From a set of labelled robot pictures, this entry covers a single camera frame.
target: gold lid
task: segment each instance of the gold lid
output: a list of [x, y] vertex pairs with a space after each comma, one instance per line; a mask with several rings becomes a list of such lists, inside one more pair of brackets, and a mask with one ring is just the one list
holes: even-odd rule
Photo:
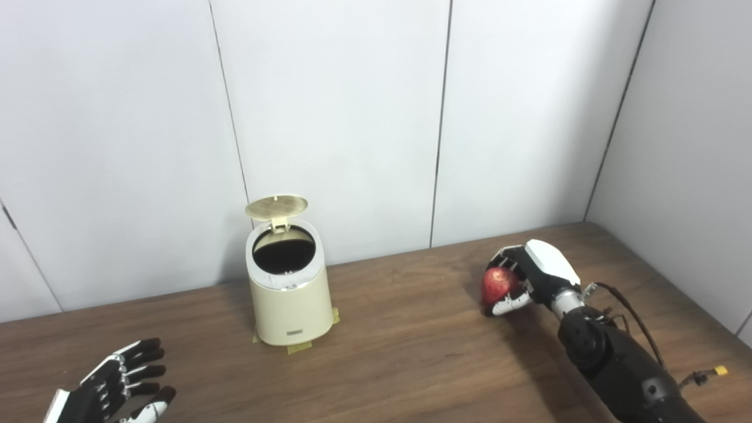
[[257, 221], [271, 221], [300, 215], [308, 207], [305, 198], [294, 195], [277, 195], [258, 199], [247, 205], [245, 214]]

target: white robotic hand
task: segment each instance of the white robotic hand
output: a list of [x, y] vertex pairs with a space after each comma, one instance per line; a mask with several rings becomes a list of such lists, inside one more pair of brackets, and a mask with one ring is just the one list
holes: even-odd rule
[[[526, 264], [527, 269], [525, 270], [522, 266], [519, 266], [518, 254], [515, 254], [520, 249], [523, 249], [525, 255], [530, 259], [530, 263]], [[518, 288], [509, 291], [503, 297], [487, 299], [484, 304], [484, 311], [489, 316], [504, 315], [533, 302], [535, 299], [534, 289], [529, 283], [525, 271], [535, 270], [562, 278], [572, 285], [580, 286], [580, 277], [572, 269], [572, 265], [569, 264], [564, 254], [553, 245], [537, 239], [529, 240], [524, 247], [522, 245], [510, 245], [500, 249], [488, 263], [486, 270], [493, 267], [511, 270], [520, 283]]]
[[159, 338], [134, 342], [108, 355], [75, 391], [58, 389], [44, 423], [103, 423], [135, 395], [155, 394], [120, 423], [154, 423], [167, 410], [175, 389], [143, 379], [162, 376], [164, 366], [146, 365], [164, 357]]

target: white wall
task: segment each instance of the white wall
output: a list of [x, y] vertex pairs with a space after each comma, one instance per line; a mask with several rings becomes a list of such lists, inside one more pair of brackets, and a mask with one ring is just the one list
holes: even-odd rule
[[[648, 4], [454, 3], [434, 245], [581, 218]], [[6, 2], [0, 194], [63, 309], [244, 278], [247, 194], [308, 198], [329, 264], [430, 246], [449, 18]]]
[[308, 199], [329, 264], [428, 248], [449, 1], [212, 4], [251, 200]]
[[433, 245], [582, 220], [650, 0], [453, 9]]
[[18, 232], [0, 211], [0, 321], [60, 311]]
[[587, 216], [731, 331], [752, 309], [749, 16], [656, 3]]
[[242, 275], [208, 3], [17, 0], [0, 21], [0, 194], [62, 307]]

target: wall seam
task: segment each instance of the wall seam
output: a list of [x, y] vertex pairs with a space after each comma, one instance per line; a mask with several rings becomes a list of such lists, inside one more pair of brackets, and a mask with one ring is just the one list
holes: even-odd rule
[[[10, 217], [11, 216], [10, 212], [5, 207], [5, 204], [2, 202], [2, 199], [0, 199], [0, 205], [2, 205], [2, 208], [8, 213], [8, 217]], [[47, 289], [50, 291], [50, 295], [52, 295], [53, 300], [55, 300], [55, 304], [57, 304], [57, 308], [60, 309], [60, 312], [64, 312], [65, 309], [62, 307], [62, 304], [60, 303], [60, 299], [58, 299], [57, 294], [55, 294], [55, 290], [52, 289], [52, 286], [50, 285], [50, 281], [47, 280], [47, 277], [44, 275], [44, 272], [42, 272], [42, 268], [39, 266], [39, 262], [37, 261], [37, 258], [34, 257], [34, 254], [32, 254], [32, 250], [31, 248], [29, 248], [29, 244], [27, 244], [26, 240], [23, 238], [23, 234], [21, 233], [21, 230], [18, 228], [18, 223], [14, 223], [13, 226], [14, 226], [14, 229], [16, 230], [16, 234], [18, 235], [18, 238], [21, 240], [21, 243], [23, 244], [23, 247], [26, 249], [26, 253], [32, 259], [32, 263], [34, 263], [34, 267], [37, 268], [37, 272], [39, 272], [39, 276], [41, 276], [42, 280], [44, 281], [44, 284], [47, 286]]]
[[438, 118], [438, 141], [436, 143], [436, 167], [433, 178], [433, 203], [431, 205], [431, 230], [429, 233], [428, 248], [433, 246], [433, 225], [436, 220], [436, 193], [438, 191], [438, 165], [441, 158], [441, 131], [444, 128], [444, 99], [447, 95], [447, 67], [449, 64], [449, 40], [452, 33], [452, 9], [454, 0], [449, 0], [449, 17], [447, 18], [447, 45], [444, 49], [444, 77], [441, 81], [441, 109]]
[[229, 88], [227, 87], [227, 76], [225, 74], [225, 63], [222, 58], [222, 48], [220, 47], [220, 36], [217, 34], [217, 23], [214, 20], [214, 8], [211, 5], [211, 0], [207, 0], [207, 3], [209, 4], [209, 14], [211, 15], [211, 27], [214, 30], [214, 42], [217, 43], [217, 57], [220, 60], [220, 70], [222, 71], [222, 83], [225, 87], [225, 97], [227, 98], [227, 109], [230, 113], [230, 122], [232, 124], [232, 136], [235, 139], [235, 152], [238, 155], [238, 165], [240, 166], [240, 174], [243, 178], [243, 191], [245, 193], [245, 202], [248, 204], [250, 200], [248, 199], [248, 185], [245, 181], [245, 170], [243, 169], [243, 159], [241, 158], [240, 153], [240, 143], [238, 142], [238, 131], [235, 128], [235, 114], [232, 113], [232, 102], [230, 102], [230, 92]]
[[596, 180], [593, 182], [593, 189], [590, 191], [590, 198], [587, 200], [587, 207], [585, 208], [585, 213], [582, 216], [582, 221], [585, 222], [587, 220], [587, 214], [590, 213], [590, 206], [593, 204], [593, 197], [596, 195], [596, 188], [598, 187], [598, 182], [601, 178], [601, 173], [603, 172], [603, 165], [606, 161], [606, 156], [608, 155], [608, 149], [611, 147], [611, 142], [614, 139], [614, 132], [616, 132], [616, 125], [619, 122], [619, 116], [621, 115], [621, 108], [624, 106], [624, 99], [626, 98], [626, 92], [629, 89], [629, 83], [632, 82], [632, 74], [635, 73], [635, 66], [637, 65], [637, 58], [640, 56], [640, 50], [642, 49], [642, 42], [645, 40], [645, 33], [647, 32], [647, 26], [650, 23], [650, 18], [653, 16], [653, 8], [655, 8], [656, 0], [653, 0], [652, 3], [650, 3], [650, 10], [647, 11], [647, 18], [645, 19], [645, 24], [642, 26], [642, 34], [640, 34], [640, 41], [637, 43], [637, 51], [635, 51], [635, 57], [632, 59], [632, 67], [629, 69], [629, 76], [626, 78], [626, 83], [624, 84], [624, 91], [621, 93], [621, 99], [619, 100], [619, 107], [616, 110], [616, 115], [614, 116], [614, 123], [611, 125], [611, 132], [608, 134], [608, 140], [606, 141], [606, 148], [603, 150], [603, 157], [601, 158], [601, 164], [598, 166], [598, 173], [596, 173]]
[[734, 335], [740, 336], [741, 332], [744, 330], [744, 327], [747, 326], [750, 319], [752, 319], [752, 310], [750, 310], [750, 314], [747, 315], [747, 318], [741, 321], [741, 326], [739, 326], [739, 329], [737, 329], [736, 332], [734, 332]]

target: open lid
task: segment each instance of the open lid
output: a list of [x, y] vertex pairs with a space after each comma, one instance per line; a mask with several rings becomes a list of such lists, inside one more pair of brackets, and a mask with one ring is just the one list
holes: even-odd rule
[[268, 196], [247, 205], [245, 214], [257, 221], [271, 221], [274, 232], [282, 233], [290, 228], [287, 218], [300, 215], [307, 207], [308, 201], [300, 196]]

